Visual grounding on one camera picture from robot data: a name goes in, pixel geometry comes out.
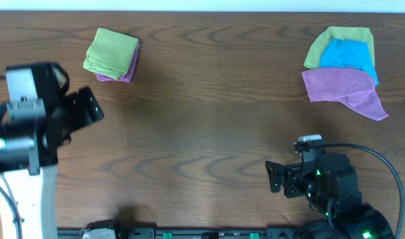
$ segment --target folded towel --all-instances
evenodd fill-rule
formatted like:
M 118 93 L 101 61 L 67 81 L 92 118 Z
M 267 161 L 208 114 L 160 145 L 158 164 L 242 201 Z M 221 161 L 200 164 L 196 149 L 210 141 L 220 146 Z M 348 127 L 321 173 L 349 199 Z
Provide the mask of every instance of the folded towel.
M 375 79 L 375 85 L 378 85 L 366 42 L 332 39 L 322 54 L 320 67 L 353 67 L 363 70 L 368 72 Z
M 131 78 L 135 74 L 135 68 L 136 68 L 136 62 L 137 62 L 137 55 L 139 54 L 139 44 L 136 45 L 135 52 L 133 54 L 133 59 L 131 60 L 129 70 L 127 71 L 127 74 L 121 75 L 117 80 L 120 82 L 126 82 L 129 83 L 131 81 Z M 113 78 L 110 78 L 109 76 L 106 76 L 104 74 L 99 74 L 95 73 L 96 78 L 99 81 L 111 81 L 114 80 Z
M 315 42 L 313 42 L 313 44 L 311 45 L 310 50 L 307 53 L 306 60 L 304 61 L 305 67 L 310 69 L 319 67 L 323 51 L 327 48 L 332 38 L 337 38 L 341 40 L 350 39 L 366 42 L 368 44 L 372 64 L 375 66 L 374 37 L 372 33 L 370 33 L 369 28 L 328 27 L 328 29 L 322 34 L 320 34 L 316 38 Z
M 127 74 L 138 40 L 106 29 L 98 29 L 86 53 L 83 67 L 118 79 Z
M 301 73 L 311 102 L 341 102 L 373 120 L 388 116 L 375 92 L 375 79 L 354 68 L 316 68 Z

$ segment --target wood grain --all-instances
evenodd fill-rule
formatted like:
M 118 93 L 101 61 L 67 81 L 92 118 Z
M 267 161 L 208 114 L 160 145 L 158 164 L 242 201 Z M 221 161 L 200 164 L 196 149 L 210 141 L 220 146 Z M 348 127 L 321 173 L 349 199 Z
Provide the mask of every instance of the wood grain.
M 376 89 L 389 118 L 309 102 L 303 61 L 332 25 L 371 29 Z M 83 69 L 98 27 L 140 40 L 132 83 L 98 82 Z M 405 15 L 0 12 L 0 74 L 6 65 L 37 61 L 59 62 L 73 90 L 89 85 L 106 115 L 59 150 L 61 227 L 118 214 L 159 226 L 319 218 L 305 199 L 270 193 L 264 169 L 265 160 L 298 162 L 292 143 L 312 133 L 378 150 L 405 186 Z M 0 102 L 7 98 L 0 82 Z M 364 199 L 395 227 L 398 191 L 388 169 L 360 151 L 342 152 L 357 169 Z

